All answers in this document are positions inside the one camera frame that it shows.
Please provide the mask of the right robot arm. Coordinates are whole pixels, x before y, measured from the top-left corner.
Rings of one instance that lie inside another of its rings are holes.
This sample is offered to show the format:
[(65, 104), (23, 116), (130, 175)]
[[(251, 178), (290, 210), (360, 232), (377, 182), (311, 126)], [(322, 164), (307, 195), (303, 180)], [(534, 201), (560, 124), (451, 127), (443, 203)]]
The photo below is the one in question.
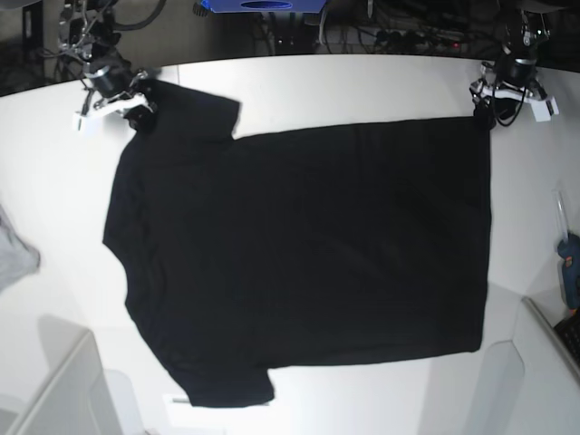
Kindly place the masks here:
[(81, 66), (87, 87), (82, 108), (73, 115), (73, 127), (81, 132), (116, 114), (135, 131), (149, 132), (157, 118), (157, 104), (149, 86), (151, 73), (135, 69), (118, 51), (123, 32), (140, 30), (162, 12), (159, 1), (143, 20), (121, 24), (115, 18), (114, 1), (66, 1), (59, 18), (58, 58)]

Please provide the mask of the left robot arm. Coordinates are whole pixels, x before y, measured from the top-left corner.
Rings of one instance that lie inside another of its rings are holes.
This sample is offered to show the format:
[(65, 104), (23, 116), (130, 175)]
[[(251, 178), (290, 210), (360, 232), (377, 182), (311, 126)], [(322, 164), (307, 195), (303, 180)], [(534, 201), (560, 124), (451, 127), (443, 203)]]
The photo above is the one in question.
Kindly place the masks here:
[(550, 121), (559, 109), (537, 77), (538, 47), (549, 39), (544, 17), (517, 2), (501, 6), (499, 16), (505, 25), (501, 50), (493, 63), (481, 63), (469, 87), (473, 116), (485, 130), (507, 128), (527, 105), (535, 121)]

